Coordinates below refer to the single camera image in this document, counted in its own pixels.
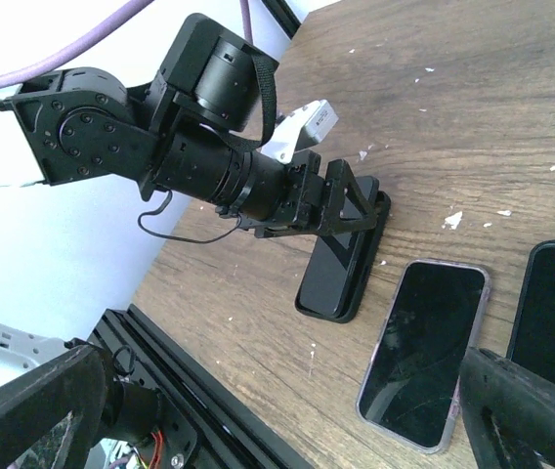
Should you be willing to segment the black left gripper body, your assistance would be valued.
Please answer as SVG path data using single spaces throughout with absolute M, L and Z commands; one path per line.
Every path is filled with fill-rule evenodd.
M 252 156 L 257 170 L 253 189 L 261 204 L 261 211 L 252 216 L 254 235 L 330 235 L 330 184 L 320 175 L 320 155 L 304 149 L 285 165 L 258 151 Z

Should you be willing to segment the purple edged smartphone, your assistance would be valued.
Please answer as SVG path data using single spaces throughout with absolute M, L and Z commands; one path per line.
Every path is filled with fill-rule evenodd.
M 368 362 L 356 410 L 419 452 L 448 448 L 459 413 L 459 369 L 476 345 L 491 293 L 481 266 L 409 262 Z

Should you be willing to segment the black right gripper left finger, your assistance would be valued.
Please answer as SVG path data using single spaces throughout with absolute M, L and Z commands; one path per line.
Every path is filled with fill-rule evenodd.
M 107 357 L 74 347 L 0 387 L 0 468 L 83 468 L 105 432 Z

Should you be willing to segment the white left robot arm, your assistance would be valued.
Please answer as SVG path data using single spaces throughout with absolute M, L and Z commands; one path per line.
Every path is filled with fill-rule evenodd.
M 16 116 L 50 186 L 117 175 L 135 182 L 143 200 L 179 192 L 259 238 L 372 229 L 375 199 L 346 161 L 322 165 L 308 149 L 288 163 L 261 153 L 275 130 L 277 68 L 193 14 L 150 83 L 127 88 L 97 68 L 66 69 L 24 82 L 0 110 Z M 255 107 L 260 141 L 242 137 Z

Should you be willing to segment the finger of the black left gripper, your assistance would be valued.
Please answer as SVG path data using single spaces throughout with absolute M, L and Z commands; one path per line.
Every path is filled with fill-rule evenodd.
M 377 178 L 356 177 L 344 159 L 330 161 L 323 180 L 315 234 L 330 236 L 373 229 L 378 218 L 377 193 Z

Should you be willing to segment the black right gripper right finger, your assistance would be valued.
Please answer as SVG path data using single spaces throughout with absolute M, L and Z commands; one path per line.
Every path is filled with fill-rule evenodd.
M 480 468 L 555 468 L 555 384 L 471 347 L 460 367 L 459 401 Z

